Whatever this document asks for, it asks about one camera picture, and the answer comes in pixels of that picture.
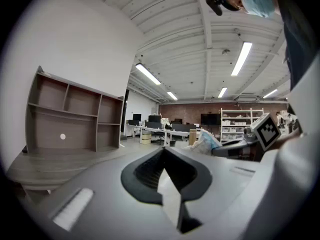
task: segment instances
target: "air conditioner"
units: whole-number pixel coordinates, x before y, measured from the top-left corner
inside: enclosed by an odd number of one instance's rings
[[[256,95],[240,95],[235,99],[237,102],[256,102],[259,100],[259,96]]]

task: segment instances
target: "linear light fixture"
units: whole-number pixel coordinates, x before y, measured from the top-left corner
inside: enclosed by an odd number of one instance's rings
[[[242,68],[242,66],[244,65],[249,52],[251,50],[252,47],[252,42],[244,42],[242,45],[242,49],[238,58],[238,61],[236,62],[234,69],[231,73],[231,76],[237,76]]]
[[[138,63],[137,65],[135,65],[135,67],[140,70],[142,73],[145,74],[145,76],[147,76],[152,82],[154,82],[156,85],[161,85],[160,81],[158,79],[155,78],[155,76],[153,74],[150,73],[150,71],[141,63]]]
[[[221,97],[225,94],[225,92],[226,92],[227,89],[228,89],[227,87],[222,87],[218,98],[221,98]]]
[[[178,100],[178,98],[176,96],[174,96],[174,94],[171,91],[168,91],[167,94],[169,94],[172,99],[174,99],[176,101]]]
[[[269,97],[271,94],[274,94],[276,91],[278,91],[278,89],[275,89],[272,92],[268,93],[267,95],[263,96],[263,99],[265,99],[266,97]]]

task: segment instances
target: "ceiling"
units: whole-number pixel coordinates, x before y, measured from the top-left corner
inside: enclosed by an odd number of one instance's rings
[[[132,65],[128,88],[159,103],[214,102],[241,94],[284,99],[290,74],[283,63],[286,42],[279,15],[261,18],[223,10],[217,16],[205,0],[106,0],[144,33]],[[253,43],[238,76],[231,76],[243,42]],[[135,68],[143,63],[158,79],[155,85]]]

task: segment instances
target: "red brick wall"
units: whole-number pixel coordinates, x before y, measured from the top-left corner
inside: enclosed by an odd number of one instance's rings
[[[181,118],[183,123],[200,124],[201,114],[220,113],[221,108],[224,110],[261,110],[264,109],[265,113],[271,113],[276,119],[276,112],[287,110],[287,104],[278,103],[203,103],[203,104],[173,104],[173,105],[159,105],[159,114],[163,118],[169,118],[173,121],[175,118]]]

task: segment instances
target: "white wall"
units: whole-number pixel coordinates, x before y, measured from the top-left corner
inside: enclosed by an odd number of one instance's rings
[[[0,74],[0,147],[7,170],[26,145],[28,93],[40,65],[46,72],[124,96],[143,34],[103,0],[35,0],[19,20]]]
[[[156,108],[156,113],[158,113],[159,106],[157,105],[157,103],[139,93],[134,93],[132,90],[129,91],[127,101],[128,102],[126,104],[125,121],[132,120],[133,114],[141,114],[142,121],[148,119],[148,116],[151,115],[152,108]],[[131,136],[132,131],[126,131],[124,132],[124,134],[126,136]]]

